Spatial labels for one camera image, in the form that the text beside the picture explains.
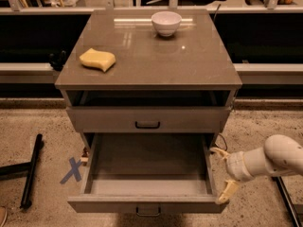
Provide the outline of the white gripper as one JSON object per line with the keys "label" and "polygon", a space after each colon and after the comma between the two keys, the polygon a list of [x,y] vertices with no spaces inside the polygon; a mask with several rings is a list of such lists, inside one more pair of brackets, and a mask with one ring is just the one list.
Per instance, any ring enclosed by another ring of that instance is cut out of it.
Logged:
{"label": "white gripper", "polygon": [[224,204],[238,191],[241,185],[240,182],[245,183],[252,181],[254,177],[250,174],[245,165],[243,151],[231,153],[230,155],[221,148],[211,148],[210,151],[220,155],[223,160],[226,160],[227,173],[234,179],[225,181],[225,188],[216,199],[217,204]]}

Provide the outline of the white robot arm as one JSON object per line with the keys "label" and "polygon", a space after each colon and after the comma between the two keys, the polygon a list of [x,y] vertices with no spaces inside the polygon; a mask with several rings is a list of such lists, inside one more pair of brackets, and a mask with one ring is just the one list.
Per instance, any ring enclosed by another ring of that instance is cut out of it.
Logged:
{"label": "white robot arm", "polygon": [[228,202],[242,183],[258,176],[303,175],[303,147],[285,135],[272,135],[262,147],[248,151],[228,153],[221,148],[211,148],[210,151],[222,157],[231,177],[217,198],[218,204]]}

